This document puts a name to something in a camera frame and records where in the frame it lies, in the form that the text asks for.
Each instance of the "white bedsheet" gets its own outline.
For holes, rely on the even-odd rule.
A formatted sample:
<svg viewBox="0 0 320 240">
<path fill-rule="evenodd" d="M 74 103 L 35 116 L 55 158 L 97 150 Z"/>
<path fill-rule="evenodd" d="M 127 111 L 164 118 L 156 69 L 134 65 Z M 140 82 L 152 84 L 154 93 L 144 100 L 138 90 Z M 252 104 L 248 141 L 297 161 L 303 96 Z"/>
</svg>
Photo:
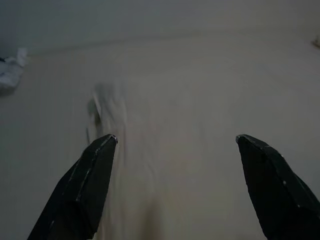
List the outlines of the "white bedsheet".
<svg viewBox="0 0 320 240">
<path fill-rule="evenodd" d="M 218 57 L 201 48 L 209 38 L 197 40 L 197 53 L 193 41 L 174 52 L 183 63 L 98 87 L 104 133 L 119 144 L 97 239 L 263 240 L 236 135 L 266 141 L 294 171 L 301 167 L 302 179 L 318 157 L 319 84 L 302 81 L 312 67 L 299 50 L 293 58 L 278 52 L 280 64 L 261 56 L 272 47 L 223 45 Z M 301 76 L 289 79 L 287 70 Z"/>
</svg>

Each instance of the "white wall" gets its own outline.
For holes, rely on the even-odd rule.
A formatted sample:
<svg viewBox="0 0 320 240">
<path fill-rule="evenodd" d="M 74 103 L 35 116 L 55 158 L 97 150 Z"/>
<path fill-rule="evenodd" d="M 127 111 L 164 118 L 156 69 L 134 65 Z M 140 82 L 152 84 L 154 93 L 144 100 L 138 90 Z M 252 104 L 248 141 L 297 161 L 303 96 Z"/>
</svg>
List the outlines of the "white wall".
<svg viewBox="0 0 320 240">
<path fill-rule="evenodd" d="M 320 25 L 317 0 L 2 0 L 0 55 L 195 30 Z"/>
</svg>

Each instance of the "gray wall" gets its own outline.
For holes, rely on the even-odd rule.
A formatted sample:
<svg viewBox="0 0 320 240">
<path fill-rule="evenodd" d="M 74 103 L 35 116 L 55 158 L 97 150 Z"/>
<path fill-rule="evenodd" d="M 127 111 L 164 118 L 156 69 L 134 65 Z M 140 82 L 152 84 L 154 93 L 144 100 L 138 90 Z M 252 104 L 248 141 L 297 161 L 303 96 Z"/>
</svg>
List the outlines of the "gray wall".
<svg viewBox="0 0 320 240">
<path fill-rule="evenodd" d="M 320 24 L 317 0 L 2 0 L 0 55 L 194 30 Z"/>
</svg>

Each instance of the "white surface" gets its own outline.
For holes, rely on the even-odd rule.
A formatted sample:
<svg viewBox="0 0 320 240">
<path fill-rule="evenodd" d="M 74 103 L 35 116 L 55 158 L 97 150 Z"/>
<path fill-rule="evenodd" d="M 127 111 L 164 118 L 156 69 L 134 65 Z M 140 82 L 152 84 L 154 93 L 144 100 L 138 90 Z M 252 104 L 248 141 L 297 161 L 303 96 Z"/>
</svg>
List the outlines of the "white surface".
<svg viewBox="0 0 320 240">
<path fill-rule="evenodd" d="M 203 29 L 320 25 L 318 0 L 2 0 L 0 56 Z"/>
<path fill-rule="evenodd" d="M 34 57 L 0 99 L 0 239 L 27 238 L 80 156 L 98 83 L 119 83 L 127 109 L 109 239 L 264 239 L 235 136 L 275 147 L 320 197 L 313 36 L 225 32 Z"/>
</svg>

